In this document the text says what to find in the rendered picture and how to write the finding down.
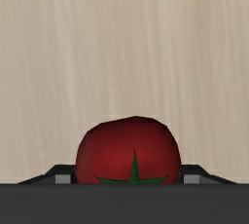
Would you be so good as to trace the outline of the red tomato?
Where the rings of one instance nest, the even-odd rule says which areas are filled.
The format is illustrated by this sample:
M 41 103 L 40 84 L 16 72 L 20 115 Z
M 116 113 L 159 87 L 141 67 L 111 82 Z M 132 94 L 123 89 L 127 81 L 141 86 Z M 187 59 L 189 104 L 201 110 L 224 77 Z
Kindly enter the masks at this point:
M 175 184 L 180 166 L 177 142 L 166 125 L 129 117 L 88 131 L 74 172 L 82 184 Z

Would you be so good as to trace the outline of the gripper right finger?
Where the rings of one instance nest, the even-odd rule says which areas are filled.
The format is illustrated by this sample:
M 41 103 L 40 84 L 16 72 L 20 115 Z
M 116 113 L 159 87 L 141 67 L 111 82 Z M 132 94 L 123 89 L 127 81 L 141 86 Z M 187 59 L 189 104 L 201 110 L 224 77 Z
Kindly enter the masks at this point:
M 208 173 L 200 165 L 182 165 L 177 182 L 179 184 L 233 184 L 233 181 Z

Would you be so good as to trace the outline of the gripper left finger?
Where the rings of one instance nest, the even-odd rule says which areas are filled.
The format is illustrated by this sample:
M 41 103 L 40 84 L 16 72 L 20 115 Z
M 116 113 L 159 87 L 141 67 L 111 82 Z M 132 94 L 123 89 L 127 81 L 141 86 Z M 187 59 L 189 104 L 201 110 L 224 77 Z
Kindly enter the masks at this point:
M 76 184 L 74 165 L 55 165 L 45 174 L 21 181 L 21 184 Z

